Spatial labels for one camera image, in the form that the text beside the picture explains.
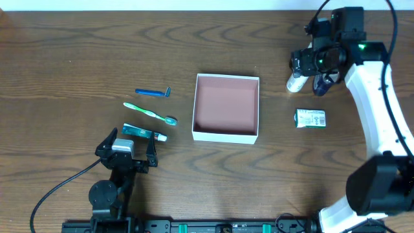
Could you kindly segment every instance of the white box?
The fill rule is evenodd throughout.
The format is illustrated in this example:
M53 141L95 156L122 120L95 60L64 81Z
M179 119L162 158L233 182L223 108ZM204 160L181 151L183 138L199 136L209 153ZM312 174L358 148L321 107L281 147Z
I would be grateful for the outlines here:
M259 78L198 74L194 140L254 144L259 135Z

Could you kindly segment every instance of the green and white box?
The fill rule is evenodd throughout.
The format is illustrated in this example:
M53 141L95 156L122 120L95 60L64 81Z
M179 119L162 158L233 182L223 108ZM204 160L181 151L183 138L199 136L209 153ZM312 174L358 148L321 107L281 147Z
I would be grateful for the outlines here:
M297 109L294 120L297 128L326 128L324 110Z

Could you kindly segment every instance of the green toothbrush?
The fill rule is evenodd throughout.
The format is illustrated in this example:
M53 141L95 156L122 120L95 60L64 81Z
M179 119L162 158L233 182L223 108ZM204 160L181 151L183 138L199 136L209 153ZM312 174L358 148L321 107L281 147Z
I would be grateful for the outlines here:
M136 105L134 105L134 104L131 104L131 103L127 103L127 102L125 102L124 103L124 106L125 107L128 107L128 108L130 108L130 109L134 109L134 110L137 110L137 111L140 111L140 112L143 112L143 113L145 113L145 114L147 114L148 116L150 116L150 117L155 117L155 118L157 118L157 119L160 119L160 120L163 120L163 121L165 121L165 123L166 124L169 124L169 125L171 125L171 126L176 126L177 125L177 120L175 120L174 118L171 118L171 117L166 117L166 118L164 118L164 117L161 117L161 116L158 116L157 114L155 114L154 112L151 112L151 111L148 111L148 110L145 110L145 109L142 109L142 108L140 108L140 107L138 107L138 106L136 106Z

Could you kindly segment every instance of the wooden table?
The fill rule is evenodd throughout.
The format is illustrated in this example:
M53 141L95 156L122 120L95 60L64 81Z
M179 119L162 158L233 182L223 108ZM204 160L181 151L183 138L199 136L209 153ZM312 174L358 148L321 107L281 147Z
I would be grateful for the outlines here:
M28 232L30 213L52 187L92 164L94 150L124 122L158 130L159 167L139 175L131 211L173 219L306 216L345 193L364 163L365 139L344 84L316 97L308 82L287 94L290 52L307 47L314 12L5 12L0 19L0 231ZM399 12L393 83L414 129L414 12ZM389 12L366 12L369 39L389 45ZM197 73L259 76L256 144L195 142L191 115ZM135 88L169 98L138 96ZM178 127L125 108L132 102ZM324 109L326 129L296 129L295 108ZM118 134L120 138L130 138ZM144 158L147 140L134 138ZM98 165L50 196L38 232L60 232L91 217L89 188L108 179ZM414 232L413 214L390 217Z

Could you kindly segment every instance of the white wall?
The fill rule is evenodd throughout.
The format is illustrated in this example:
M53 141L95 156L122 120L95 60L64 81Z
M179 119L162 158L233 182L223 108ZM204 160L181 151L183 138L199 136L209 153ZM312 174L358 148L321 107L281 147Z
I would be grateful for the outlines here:
M0 0L3 10L316 10L325 0ZM414 10L414 0L391 0ZM363 6L387 10L385 0L331 0L324 10Z

